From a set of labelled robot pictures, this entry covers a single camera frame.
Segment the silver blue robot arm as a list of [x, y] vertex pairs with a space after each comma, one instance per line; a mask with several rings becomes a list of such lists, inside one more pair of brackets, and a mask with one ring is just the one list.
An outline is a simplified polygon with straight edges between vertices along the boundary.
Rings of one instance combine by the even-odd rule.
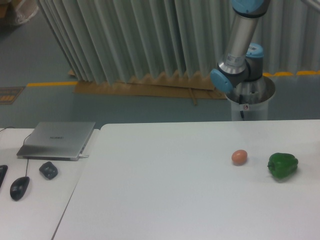
[[239, 105], [267, 102], [273, 72], [320, 69], [320, 3], [317, 0], [233, 0], [225, 52], [211, 71], [213, 85]]

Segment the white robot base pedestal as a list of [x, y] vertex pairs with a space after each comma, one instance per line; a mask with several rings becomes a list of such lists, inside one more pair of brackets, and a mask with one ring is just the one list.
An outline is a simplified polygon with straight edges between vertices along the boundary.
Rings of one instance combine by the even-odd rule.
[[269, 102], [274, 97], [274, 82], [262, 76], [255, 81], [244, 81], [225, 94], [231, 106], [233, 121], [264, 121], [268, 119]]

